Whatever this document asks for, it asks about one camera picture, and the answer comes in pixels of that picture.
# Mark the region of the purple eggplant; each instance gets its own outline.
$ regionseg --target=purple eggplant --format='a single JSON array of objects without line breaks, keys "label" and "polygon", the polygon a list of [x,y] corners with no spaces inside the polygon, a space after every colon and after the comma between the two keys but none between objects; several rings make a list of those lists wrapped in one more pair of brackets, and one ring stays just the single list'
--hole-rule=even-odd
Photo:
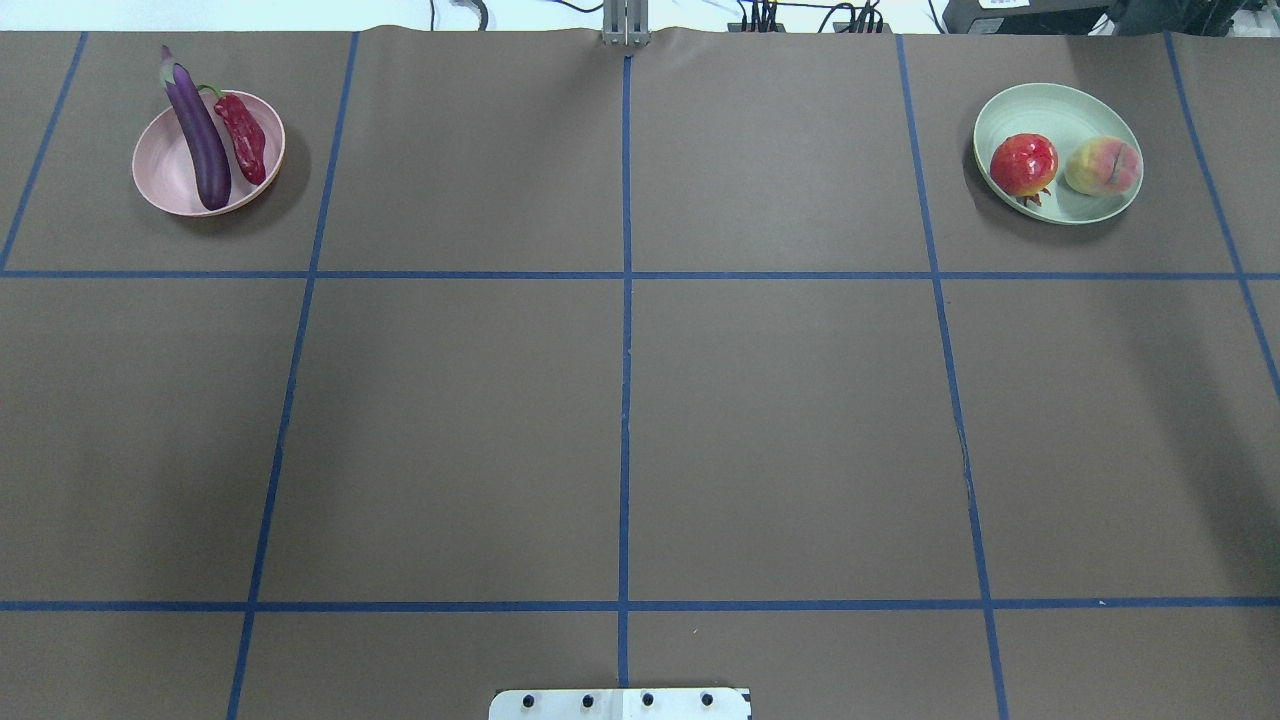
[{"label": "purple eggplant", "polygon": [[200,202],[210,209],[225,208],[232,196],[232,167],[227,161],[223,138],[214,119],[191,79],[191,73],[173,59],[169,46],[160,49],[160,82],[178,115],[182,135],[187,138],[191,163],[196,167],[196,191]]}]

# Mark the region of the bowl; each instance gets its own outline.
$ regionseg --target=bowl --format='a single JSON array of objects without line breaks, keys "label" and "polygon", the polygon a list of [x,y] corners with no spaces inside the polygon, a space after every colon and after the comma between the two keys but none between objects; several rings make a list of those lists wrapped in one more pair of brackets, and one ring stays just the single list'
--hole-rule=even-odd
[{"label": "bowl", "polygon": [[236,151],[227,135],[227,128],[223,126],[223,119],[214,114],[214,102],[218,101],[218,97],[211,91],[204,91],[200,94],[200,99],[205,101],[214,127],[218,128],[218,135],[223,140],[223,151],[227,152],[227,161],[232,168],[230,199],[225,206],[218,210],[210,210],[200,202],[200,195],[196,192],[196,168],[191,163],[187,138],[182,135],[182,127],[178,124],[178,117],[173,108],[169,108],[151,120],[133,147],[133,184],[138,187],[138,192],[147,199],[147,202],[174,215],[207,218],[230,213],[247,205],[275,179],[280,172],[280,161],[284,159],[284,123],[280,122],[280,115],[256,95],[238,90],[223,92],[239,97],[244,102],[244,108],[262,126],[262,133],[266,136],[266,146],[262,149],[266,179],[262,181],[262,184],[253,184],[244,179],[236,163]]},{"label": "bowl", "polygon": [[[1021,132],[1043,135],[1057,147],[1057,177],[1048,183],[1051,195],[1041,193],[1039,206],[1023,205],[991,179],[991,158],[996,149]],[[1100,135],[1119,137],[1142,154],[1133,131],[1106,102],[1065,85],[1033,82],[1004,90],[983,105],[973,124],[973,154],[983,179],[1012,209],[1046,223],[1080,225],[1115,217],[1142,188],[1140,177],[1125,193],[1106,197],[1083,195],[1066,184],[1066,159],[1084,141]]]}]

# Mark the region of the metal post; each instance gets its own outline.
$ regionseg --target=metal post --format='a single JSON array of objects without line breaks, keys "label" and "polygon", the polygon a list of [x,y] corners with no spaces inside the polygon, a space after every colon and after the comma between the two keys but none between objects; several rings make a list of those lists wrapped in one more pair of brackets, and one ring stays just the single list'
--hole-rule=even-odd
[{"label": "metal post", "polygon": [[604,44],[649,44],[649,0],[604,0]]}]

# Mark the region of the light green plate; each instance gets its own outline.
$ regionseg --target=light green plate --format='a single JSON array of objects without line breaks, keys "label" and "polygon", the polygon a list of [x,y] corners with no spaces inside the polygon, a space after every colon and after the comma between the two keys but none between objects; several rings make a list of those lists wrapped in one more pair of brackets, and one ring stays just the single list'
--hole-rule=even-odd
[{"label": "light green plate", "polygon": [[[1041,193],[1042,205],[1038,208],[1034,202],[1024,206],[991,179],[991,156],[996,154],[996,147],[1020,132],[1043,135],[1057,149],[1057,177],[1048,184],[1052,195]],[[973,152],[987,184],[1015,210],[1046,223],[1082,225],[1120,213],[1142,188],[1139,177],[1124,195],[1091,197],[1066,184],[1066,159],[1084,141],[1100,135],[1119,137],[1142,152],[1133,131],[1106,102],[1065,85],[1032,82],[1004,90],[987,101],[973,126]]]}]

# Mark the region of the red chili pepper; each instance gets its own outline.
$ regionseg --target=red chili pepper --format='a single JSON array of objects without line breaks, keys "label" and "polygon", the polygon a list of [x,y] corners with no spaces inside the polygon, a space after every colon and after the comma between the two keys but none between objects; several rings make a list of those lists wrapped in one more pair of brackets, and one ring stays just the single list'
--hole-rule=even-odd
[{"label": "red chili pepper", "polygon": [[218,95],[214,102],[214,111],[227,126],[227,133],[232,136],[232,145],[236,147],[236,163],[241,167],[244,179],[253,184],[262,184],[266,179],[266,164],[262,160],[262,149],[266,147],[266,135],[262,126],[248,111],[244,102],[234,95],[224,95],[211,85],[201,85],[201,90],[209,88]]}]

